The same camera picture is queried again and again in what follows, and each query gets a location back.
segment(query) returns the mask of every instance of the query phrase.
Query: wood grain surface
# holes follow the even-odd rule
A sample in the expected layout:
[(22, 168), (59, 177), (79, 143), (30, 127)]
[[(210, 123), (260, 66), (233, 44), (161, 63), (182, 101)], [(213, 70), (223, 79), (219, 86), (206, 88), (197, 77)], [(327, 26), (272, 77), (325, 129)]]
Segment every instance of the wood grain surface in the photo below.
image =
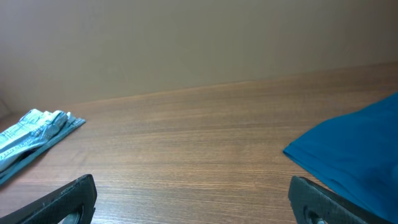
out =
[(0, 188), (0, 216), (93, 174), (93, 223), (295, 223), (290, 178), (315, 179), (284, 147), (397, 90), (390, 63), (39, 108), (87, 123)]

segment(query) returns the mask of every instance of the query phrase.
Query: beige wall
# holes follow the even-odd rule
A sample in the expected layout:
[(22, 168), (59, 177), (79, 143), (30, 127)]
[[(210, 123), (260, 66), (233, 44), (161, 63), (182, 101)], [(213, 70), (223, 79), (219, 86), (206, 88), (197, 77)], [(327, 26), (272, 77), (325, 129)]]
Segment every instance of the beige wall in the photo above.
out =
[(398, 59), (396, 0), (2, 0), (12, 111)]

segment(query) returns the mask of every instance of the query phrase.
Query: folded clothing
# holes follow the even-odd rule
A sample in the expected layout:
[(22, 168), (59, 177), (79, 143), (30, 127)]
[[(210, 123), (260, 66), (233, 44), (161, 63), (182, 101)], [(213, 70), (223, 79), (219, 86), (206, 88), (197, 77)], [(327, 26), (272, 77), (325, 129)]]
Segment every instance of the folded clothing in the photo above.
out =
[(0, 172), (21, 154), (44, 145), (61, 130), (67, 119), (63, 111), (42, 113), (33, 109), (3, 131), (0, 134)]
[(84, 123), (71, 112), (30, 110), (0, 134), (0, 185)]
[(337, 194), (398, 223), (398, 93), (315, 126), (284, 153)]

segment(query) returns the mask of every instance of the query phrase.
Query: wooden table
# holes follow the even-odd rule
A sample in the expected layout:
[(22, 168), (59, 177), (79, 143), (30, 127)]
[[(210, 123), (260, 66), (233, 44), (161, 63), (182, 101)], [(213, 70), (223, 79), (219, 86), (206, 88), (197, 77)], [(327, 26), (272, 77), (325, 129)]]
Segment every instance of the wooden table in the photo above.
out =
[(93, 223), (295, 223), (290, 178), (314, 178), (284, 147), (397, 90), (390, 63), (62, 106), (87, 123), (0, 188), (0, 216), (93, 174)]

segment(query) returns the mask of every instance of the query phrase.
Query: blue fabric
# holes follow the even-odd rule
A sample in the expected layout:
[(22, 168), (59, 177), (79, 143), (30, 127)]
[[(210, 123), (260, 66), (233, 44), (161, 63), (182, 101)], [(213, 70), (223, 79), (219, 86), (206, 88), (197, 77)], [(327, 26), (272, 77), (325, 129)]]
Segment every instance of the blue fabric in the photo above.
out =
[(0, 172), (7, 169), (21, 154), (44, 145), (67, 122), (63, 111), (42, 113), (30, 110), (19, 122), (0, 134)]
[(35, 109), (31, 110), (17, 124), (0, 134), (0, 143), (2, 143), (0, 144), (2, 147), (0, 152), (17, 149), (11, 153), (14, 155), (12, 157), (0, 157), (3, 159), (3, 162), (0, 160), (0, 164), (1, 162), (10, 164), (0, 172), (0, 185), (84, 123), (84, 119), (75, 118), (70, 112), (56, 111), (49, 113), (46, 111), (42, 113)]
[(337, 194), (398, 223), (398, 93), (315, 126), (284, 153)]

